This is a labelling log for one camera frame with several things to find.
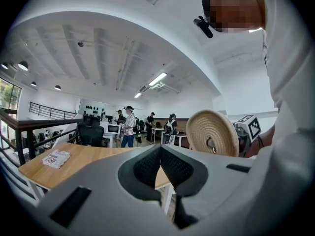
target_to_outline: railing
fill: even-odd
[[[28,149],[29,149],[29,158],[33,159],[35,158],[35,150],[41,145],[44,145],[45,143],[48,143],[52,140],[57,139],[58,137],[64,136],[66,134],[75,132],[76,129],[67,131],[65,133],[59,134],[57,136],[54,136],[52,138],[46,139],[44,141],[41,141],[39,143],[34,144],[33,143],[33,130],[40,129],[40,128],[48,128],[48,127],[54,127],[59,125],[65,125],[65,124],[71,124],[71,123],[79,123],[83,122],[83,119],[61,119],[61,120],[15,120],[12,117],[8,116],[8,114],[5,113],[5,111],[0,110],[0,120],[2,120],[4,123],[7,124],[7,126],[11,127],[13,130],[15,130],[15,141],[16,143],[13,144],[9,141],[0,130],[0,142],[1,142],[1,148],[0,151],[4,154],[4,156],[16,167],[19,167],[20,165],[25,164],[25,158],[23,154],[23,146],[22,146],[22,132],[27,132],[27,143],[28,143]],[[69,141],[73,142],[73,140],[78,141],[78,133],[75,132],[75,136],[72,137]],[[7,148],[3,148],[3,141],[5,141],[8,144],[8,148],[12,148],[15,152],[18,153],[18,158],[20,165],[18,165],[10,156],[8,156],[5,153],[5,150]]]
[[[75,117],[75,113],[63,111],[56,108],[50,108],[43,105],[36,104],[34,102],[30,102],[30,112],[39,116],[44,116],[49,119],[73,119]]]

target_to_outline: window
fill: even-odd
[[[21,88],[0,78],[0,107],[5,109],[18,109]]]

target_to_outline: round woven object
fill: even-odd
[[[237,133],[230,120],[219,112],[203,110],[189,118],[186,133],[193,150],[216,155],[238,156]],[[211,138],[215,151],[207,145]]]

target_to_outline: striped shirt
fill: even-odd
[[[135,132],[133,131],[133,127],[136,125],[136,117],[134,116],[133,113],[126,118],[125,125],[128,125],[130,127],[130,128],[126,128],[125,136],[134,135]]]

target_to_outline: wooden desk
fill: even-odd
[[[42,159],[56,149],[60,149],[71,154],[70,158],[61,166],[60,169],[54,169],[47,165],[43,165]],[[117,155],[134,148],[106,148],[106,147],[88,147],[70,143],[63,143],[42,153],[33,160],[19,167],[19,172],[27,177],[33,183],[52,189],[68,177],[78,172],[81,168],[96,160],[103,159],[108,156]],[[169,180],[162,168],[159,169],[156,179],[156,189],[169,184]]]

